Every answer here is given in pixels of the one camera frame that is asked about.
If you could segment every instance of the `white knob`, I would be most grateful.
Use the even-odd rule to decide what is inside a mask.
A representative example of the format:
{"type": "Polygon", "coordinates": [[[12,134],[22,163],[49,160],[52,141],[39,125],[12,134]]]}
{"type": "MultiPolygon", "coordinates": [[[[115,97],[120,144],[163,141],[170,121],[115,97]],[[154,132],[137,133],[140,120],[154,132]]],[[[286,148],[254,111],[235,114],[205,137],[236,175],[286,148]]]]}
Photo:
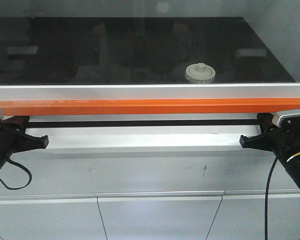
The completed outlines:
{"type": "Polygon", "coordinates": [[[216,71],[202,62],[192,64],[185,70],[185,78],[193,84],[211,84],[215,76],[216,71]]]}
{"type": "Polygon", "coordinates": [[[195,69],[198,73],[204,73],[206,71],[206,65],[202,62],[198,63],[195,69]]]}

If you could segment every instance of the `black strip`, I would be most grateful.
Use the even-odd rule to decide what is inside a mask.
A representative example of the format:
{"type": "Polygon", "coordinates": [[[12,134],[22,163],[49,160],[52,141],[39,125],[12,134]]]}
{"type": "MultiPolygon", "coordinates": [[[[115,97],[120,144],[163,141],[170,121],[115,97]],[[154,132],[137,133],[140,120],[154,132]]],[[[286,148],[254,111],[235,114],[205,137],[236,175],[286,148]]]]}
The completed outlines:
{"type": "Polygon", "coordinates": [[[91,127],[152,127],[152,126],[220,126],[258,125],[257,119],[215,120],[137,120],[137,121],[49,121],[29,122],[27,128],[91,128],[91,127]]]}

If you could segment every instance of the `white wall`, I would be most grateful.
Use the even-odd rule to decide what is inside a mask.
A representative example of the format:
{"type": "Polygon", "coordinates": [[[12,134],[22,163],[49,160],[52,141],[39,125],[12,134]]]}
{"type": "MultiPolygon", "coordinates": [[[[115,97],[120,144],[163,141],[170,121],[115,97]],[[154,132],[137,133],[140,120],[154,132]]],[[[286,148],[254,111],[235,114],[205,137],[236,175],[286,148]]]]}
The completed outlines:
{"type": "Polygon", "coordinates": [[[244,18],[300,82],[300,0],[250,0],[244,18]]]}

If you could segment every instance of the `cable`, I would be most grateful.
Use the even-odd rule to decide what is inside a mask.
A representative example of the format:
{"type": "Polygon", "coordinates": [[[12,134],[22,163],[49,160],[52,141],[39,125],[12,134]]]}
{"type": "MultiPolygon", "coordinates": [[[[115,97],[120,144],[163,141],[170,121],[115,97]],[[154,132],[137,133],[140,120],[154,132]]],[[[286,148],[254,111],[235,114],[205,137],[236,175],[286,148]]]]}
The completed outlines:
{"type": "Polygon", "coordinates": [[[5,182],[0,178],[0,182],[3,184],[3,186],[5,186],[6,189],[9,189],[9,190],[20,190],[20,189],[23,189],[25,188],[26,186],[28,186],[31,181],[32,181],[32,174],[30,172],[30,170],[28,168],[26,168],[25,166],[23,166],[22,164],[18,163],[18,162],[15,162],[15,161],[12,161],[11,159],[7,159],[6,160],[8,163],[14,165],[14,166],[17,166],[19,168],[21,168],[23,171],[25,171],[28,175],[29,175],[29,180],[27,182],[26,185],[22,186],[22,187],[9,187],[7,184],[5,184],[5,182]]]}
{"type": "Polygon", "coordinates": [[[273,164],[271,166],[269,175],[268,175],[268,179],[266,181],[265,197],[264,197],[264,240],[268,240],[268,200],[269,200],[270,180],[271,180],[272,173],[275,169],[276,163],[279,160],[279,157],[282,154],[282,151],[284,150],[284,148],[286,147],[286,145],[288,143],[288,139],[289,138],[287,137],[285,144],[283,145],[283,147],[280,149],[279,153],[275,157],[273,164]]]}

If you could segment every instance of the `orange rail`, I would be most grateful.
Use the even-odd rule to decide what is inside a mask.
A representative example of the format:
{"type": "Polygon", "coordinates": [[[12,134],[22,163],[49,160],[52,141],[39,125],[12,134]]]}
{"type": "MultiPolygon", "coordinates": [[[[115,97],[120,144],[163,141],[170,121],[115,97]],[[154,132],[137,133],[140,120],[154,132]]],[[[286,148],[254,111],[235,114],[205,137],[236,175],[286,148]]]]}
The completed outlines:
{"type": "Polygon", "coordinates": [[[300,98],[0,101],[5,116],[261,113],[300,109],[300,98]]]}

